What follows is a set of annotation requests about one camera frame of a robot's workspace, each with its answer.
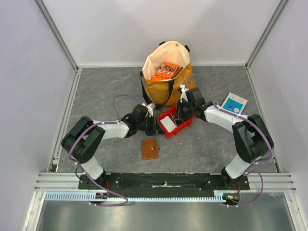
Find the red plastic bin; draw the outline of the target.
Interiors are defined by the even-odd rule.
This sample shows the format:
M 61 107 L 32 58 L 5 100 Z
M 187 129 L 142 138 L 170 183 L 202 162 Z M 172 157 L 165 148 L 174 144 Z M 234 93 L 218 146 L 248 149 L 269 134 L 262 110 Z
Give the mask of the red plastic bin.
M 169 139 L 171 136 L 177 135 L 177 134 L 178 134 L 180 131 L 182 131 L 184 128 L 189 127 L 189 126 L 192 124 L 193 120 L 195 119 L 195 116 L 194 116 L 194 115 L 191 116 L 188 120 L 186 120 L 186 121 L 180 123 L 179 125 L 176 124 L 176 125 L 177 125 L 177 128 L 174 129 L 171 133 L 168 133 L 168 132 L 166 131 L 166 129 L 162 126 L 160 120 L 161 120 L 162 118 L 164 118 L 165 116 L 169 116 L 169 117 L 175 122 L 175 120 L 173 119 L 173 116 L 174 116 L 174 114 L 176 113 L 176 111 L 177 111 L 177 106 L 174 105 L 174 106 L 172 106 L 171 108 L 167 109 L 166 111 L 162 112 L 162 113 L 160 114 L 160 116 L 158 117 L 158 119 L 157 119 L 158 124 L 159 124 L 160 128 L 164 131 L 165 136 L 166 136 L 167 139 Z

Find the brown leather card holder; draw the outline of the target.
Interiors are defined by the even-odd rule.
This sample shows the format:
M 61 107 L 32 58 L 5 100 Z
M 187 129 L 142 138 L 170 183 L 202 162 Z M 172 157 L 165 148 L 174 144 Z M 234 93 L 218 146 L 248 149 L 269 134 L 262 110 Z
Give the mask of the brown leather card holder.
M 158 158 L 158 143 L 156 139 L 141 141 L 141 156 L 143 160 L 153 160 Z

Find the blue white box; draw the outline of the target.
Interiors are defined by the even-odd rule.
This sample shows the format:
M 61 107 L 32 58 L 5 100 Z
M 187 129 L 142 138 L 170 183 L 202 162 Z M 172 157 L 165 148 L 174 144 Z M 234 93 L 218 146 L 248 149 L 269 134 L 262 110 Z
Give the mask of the blue white box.
M 230 92 L 221 107 L 233 113 L 241 114 L 247 102 L 248 100 Z

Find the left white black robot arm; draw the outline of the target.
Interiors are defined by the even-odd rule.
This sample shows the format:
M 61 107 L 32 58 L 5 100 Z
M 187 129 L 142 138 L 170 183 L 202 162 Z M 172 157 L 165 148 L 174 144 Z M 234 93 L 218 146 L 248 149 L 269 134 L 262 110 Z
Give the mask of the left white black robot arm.
M 99 122 L 84 116 L 64 136 L 61 146 L 68 152 L 69 159 L 90 176 L 90 185 L 101 189 L 106 183 L 105 170 L 94 156 L 100 142 L 111 138 L 129 138 L 138 131 L 148 136 L 162 134 L 153 113 L 155 108 L 153 103 L 138 104 L 120 121 Z

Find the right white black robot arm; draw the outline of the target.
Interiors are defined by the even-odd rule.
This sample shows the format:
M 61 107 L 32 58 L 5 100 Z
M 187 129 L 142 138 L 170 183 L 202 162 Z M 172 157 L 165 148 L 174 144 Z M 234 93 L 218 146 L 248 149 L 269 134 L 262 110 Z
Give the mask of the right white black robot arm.
M 199 88 L 188 89 L 180 85 L 175 118 L 180 122 L 195 116 L 205 122 L 216 124 L 233 134 L 237 155 L 226 165 L 220 177 L 221 186 L 232 189 L 239 178 L 266 154 L 273 155 L 274 142 L 260 115 L 237 115 L 206 102 Z

